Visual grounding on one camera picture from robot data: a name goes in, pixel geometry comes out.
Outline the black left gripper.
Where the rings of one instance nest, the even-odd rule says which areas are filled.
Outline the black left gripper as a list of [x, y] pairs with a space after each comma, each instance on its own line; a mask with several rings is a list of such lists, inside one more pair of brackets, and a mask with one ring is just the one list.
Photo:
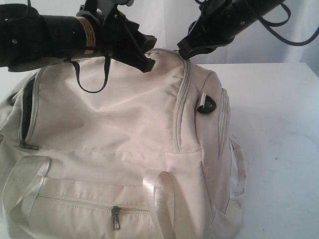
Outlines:
[[110, 58], [150, 72], [155, 60], [146, 57], [154, 48], [155, 37], [139, 32], [117, 8], [107, 17], [42, 15], [48, 47], [56, 58], [81, 59], [109, 55]]

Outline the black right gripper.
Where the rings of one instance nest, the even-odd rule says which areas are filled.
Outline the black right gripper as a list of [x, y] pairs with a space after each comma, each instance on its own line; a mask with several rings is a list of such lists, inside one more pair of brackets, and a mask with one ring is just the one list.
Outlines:
[[228, 45], [281, 3], [280, 0], [201, 0], [200, 17], [177, 44], [178, 52], [183, 59], [190, 59]]

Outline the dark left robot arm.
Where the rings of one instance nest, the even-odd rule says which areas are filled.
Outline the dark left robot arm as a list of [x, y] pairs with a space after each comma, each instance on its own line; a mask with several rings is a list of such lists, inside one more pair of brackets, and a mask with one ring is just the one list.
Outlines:
[[0, 65], [26, 72], [68, 60], [109, 57], [149, 72], [156, 38], [118, 10], [130, 0], [88, 0], [75, 16], [41, 15], [30, 4], [0, 7]]

